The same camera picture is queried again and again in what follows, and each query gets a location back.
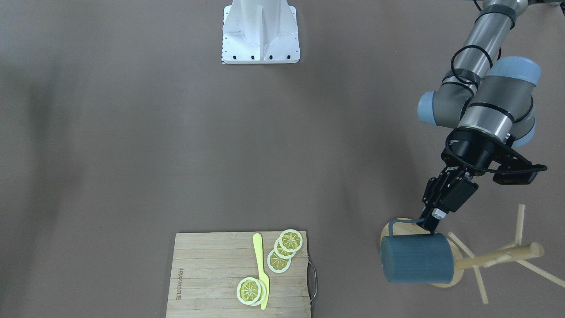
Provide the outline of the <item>lemon slice toy middle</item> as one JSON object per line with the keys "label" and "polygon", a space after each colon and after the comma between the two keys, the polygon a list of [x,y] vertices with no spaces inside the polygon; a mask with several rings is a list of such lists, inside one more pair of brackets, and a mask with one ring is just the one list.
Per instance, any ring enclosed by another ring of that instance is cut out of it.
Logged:
{"label": "lemon slice toy middle", "polygon": [[277,239],[274,243],[274,254],[277,255],[279,258],[282,259],[290,259],[292,257],[295,256],[297,252],[289,252],[287,250],[284,250],[284,248],[282,247],[281,243],[280,243],[280,239]]}

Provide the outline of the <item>blue ribbed cup yellow inside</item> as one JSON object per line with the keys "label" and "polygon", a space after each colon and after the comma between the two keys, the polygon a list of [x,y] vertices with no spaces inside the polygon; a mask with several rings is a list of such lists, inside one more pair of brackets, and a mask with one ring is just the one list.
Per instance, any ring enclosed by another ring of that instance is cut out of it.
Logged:
{"label": "blue ribbed cup yellow inside", "polygon": [[418,220],[393,219],[380,239],[380,260],[385,278],[396,284],[449,284],[455,259],[448,238],[441,233],[402,234]]}

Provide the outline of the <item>yellow plastic toy knife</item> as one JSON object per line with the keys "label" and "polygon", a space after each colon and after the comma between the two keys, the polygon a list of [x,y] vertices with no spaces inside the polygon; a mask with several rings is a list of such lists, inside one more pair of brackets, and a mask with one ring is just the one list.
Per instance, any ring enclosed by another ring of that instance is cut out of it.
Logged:
{"label": "yellow plastic toy knife", "polygon": [[270,278],[267,276],[264,269],[264,248],[263,248],[263,237],[261,233],[255,233],[252,236],[252,242],[254,247],[254,252],[256,254],[256,263],[258,267],[258,275],[260,281],[266,286],[265,298],[260,304],[260,309],[265,310],[267,308],[269,296],[270,296]]}

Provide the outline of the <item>lemon slice toy top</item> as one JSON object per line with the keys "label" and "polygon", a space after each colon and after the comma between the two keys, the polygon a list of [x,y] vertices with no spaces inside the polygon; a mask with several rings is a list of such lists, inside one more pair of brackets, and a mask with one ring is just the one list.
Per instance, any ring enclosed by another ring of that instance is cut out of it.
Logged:
{"label": "lemon slice toy top", "polygon": [[285,252],[297,252],[302,248],[304,239],[302,234],[294,229],[288,229],[283,231],[279,236],[280,247]]}

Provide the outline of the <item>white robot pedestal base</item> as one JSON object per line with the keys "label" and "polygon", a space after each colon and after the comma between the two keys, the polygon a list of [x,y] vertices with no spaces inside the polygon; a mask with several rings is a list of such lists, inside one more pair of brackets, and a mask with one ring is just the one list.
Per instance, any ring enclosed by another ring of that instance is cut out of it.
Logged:
{"label": "white robot pedestal base", "polygon": [[223,10],[225,64],[298,63],[297,10],[286,0],[234,0]]}

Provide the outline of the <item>bamboo cutting board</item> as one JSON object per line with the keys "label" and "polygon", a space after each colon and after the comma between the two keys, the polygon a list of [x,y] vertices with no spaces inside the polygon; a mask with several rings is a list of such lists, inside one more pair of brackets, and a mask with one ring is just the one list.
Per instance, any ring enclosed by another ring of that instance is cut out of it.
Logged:
{"label": "bamboo cutting board", "polygon": [[275,273],[269,253],[281,230],[261,231],[263,264],[270,278],[270,294],[261,305],[242,304],[236,292],[239,282],[260,278],[252,231],[178,233],[166,316],[168,318],[309,318],[317,292],[316,270],[311,264],[306,231],[303,244],[288,269]]}

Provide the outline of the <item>lemon slice toy lower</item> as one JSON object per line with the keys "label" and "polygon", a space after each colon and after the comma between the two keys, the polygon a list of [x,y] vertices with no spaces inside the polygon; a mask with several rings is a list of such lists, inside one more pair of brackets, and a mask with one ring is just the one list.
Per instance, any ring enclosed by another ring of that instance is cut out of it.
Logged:
{"label": "lemon slice toy lower", "polygon": [[252,276],[243,278],[236,288],[236,298],[239,302],[256,307],[262,304],[267,297],[267,286],[262,280]]}

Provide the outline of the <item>wooden cup storage rack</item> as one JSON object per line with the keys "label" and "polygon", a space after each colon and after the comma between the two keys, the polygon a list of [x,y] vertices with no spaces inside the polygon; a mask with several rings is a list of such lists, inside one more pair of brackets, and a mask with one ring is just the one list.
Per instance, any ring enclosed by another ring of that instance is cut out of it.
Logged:
{"label": "wooden cup storage rack", "polygon": [[[506,244],[505,246],[499,248],[498,250],[494,250],[492,252],[482,255],[474,254],[470,250],[470,248],[468,248],[466,244],[464,244],[462,240],[460,240],[460,238],[456,236],[456,234],[449,232],[447,235],[444,235],[446,238],[448,238],[455,259],[455,276],[452,282],[450,282],[449,284],[430,284],[430,285],[437,288],[452,287],[458,284],[458,282],[460,282],[466,270],[472,270],[475,274],[475,278],[478,284],[478,289],[480,296],[482,298],[482,302],[486,304],[488,303],[488,296],[486,294],[486,287],[484,285],[484,281],[482,279],[482,274],[480,270],[482,268],[488,268],[494,265],[516,262],[517,264],[524,266],[525,268],[533,271],[534,273],[543,276],[545,279],[548,279],[551,282],[563,287],[564,286],[563,279],[558,278],[557,276],[541,269],[538,266],[533,265],[530,262],[531,258],[539,258],[543,256],[545,250],[543,246],[537,242],[523,244],[522,237],[523,237],[523,228],[524,228],[524,217],[525,217],[525,205],[519,204],[517,207],[517,220],[516,220],[514,241],[510,244]],[[381,230],[380,239],[386,233],[384,227]],[[415,228],[415,227],[406,226],[400,232],[402,234],[416,234],[416,233],[423,233],[424,229],[422,229],[421,227]]]}

